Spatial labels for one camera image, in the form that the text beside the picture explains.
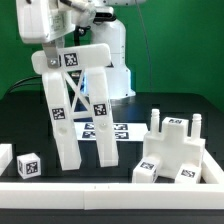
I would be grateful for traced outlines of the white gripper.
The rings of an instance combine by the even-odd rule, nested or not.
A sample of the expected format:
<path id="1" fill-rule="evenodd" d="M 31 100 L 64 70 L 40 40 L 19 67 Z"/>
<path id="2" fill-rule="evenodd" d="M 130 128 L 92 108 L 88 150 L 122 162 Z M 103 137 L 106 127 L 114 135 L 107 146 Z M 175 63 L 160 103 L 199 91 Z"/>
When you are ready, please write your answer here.
<path id="1" fill-rule="evenodd" d="M 75 28 L 71 11 L 61 11 L 58 0 L 16 0 L 19 34 L 24 43 L 42 44 L 49 68 L 61 66 L 62 37 Z"/>

